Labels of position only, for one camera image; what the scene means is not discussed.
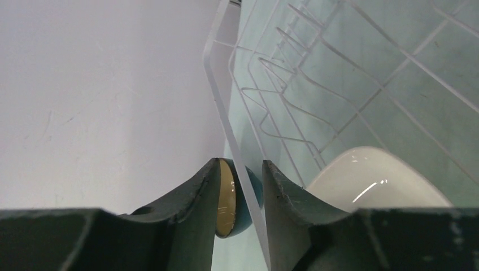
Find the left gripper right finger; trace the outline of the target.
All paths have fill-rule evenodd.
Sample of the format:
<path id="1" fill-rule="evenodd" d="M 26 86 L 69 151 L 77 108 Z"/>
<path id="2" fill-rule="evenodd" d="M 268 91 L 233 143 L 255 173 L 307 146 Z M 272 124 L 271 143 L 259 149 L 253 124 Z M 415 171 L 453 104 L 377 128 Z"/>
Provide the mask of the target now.
<path id="1" fill-rule="evenodd" d="M 477 208 L 342 211 L 264 160 L 272 270 L 477 270 Z"/>

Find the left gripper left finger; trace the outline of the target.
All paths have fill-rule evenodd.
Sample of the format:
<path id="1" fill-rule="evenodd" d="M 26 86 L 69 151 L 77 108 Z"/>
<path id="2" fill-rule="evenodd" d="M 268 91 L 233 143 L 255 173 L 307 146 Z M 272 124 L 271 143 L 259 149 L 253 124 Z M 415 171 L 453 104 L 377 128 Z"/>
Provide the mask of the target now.
<path id="1" fill-rule="evenodd" d="M 220 161 L 131 214 L 1 210 L 2 270 L 210 270 Z"/>

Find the dark bowl beige inside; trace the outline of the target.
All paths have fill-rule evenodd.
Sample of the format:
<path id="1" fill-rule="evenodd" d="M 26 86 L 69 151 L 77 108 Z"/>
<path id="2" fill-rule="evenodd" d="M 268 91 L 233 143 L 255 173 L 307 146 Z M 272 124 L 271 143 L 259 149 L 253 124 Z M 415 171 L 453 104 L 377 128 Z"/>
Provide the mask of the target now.
<path id="1" fill-rule="evenodd" d="M 225 239 L 245 231 L 252 219 L 233 160 L 220 158 L 220 195 L 215 234 Z"/>

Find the green bowl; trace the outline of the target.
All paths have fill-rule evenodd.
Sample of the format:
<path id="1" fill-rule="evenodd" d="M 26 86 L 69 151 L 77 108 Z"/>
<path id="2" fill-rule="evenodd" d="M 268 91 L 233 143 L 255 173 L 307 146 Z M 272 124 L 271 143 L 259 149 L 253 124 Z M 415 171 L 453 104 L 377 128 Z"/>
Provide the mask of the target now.
<path id="1" fill-rule="evenodd" d="M 359 208 L 449 208 L 452 203 L 415 168 L 372 146 L 351 148 L 329 163 L 306 190 L 345 212 Z"/>

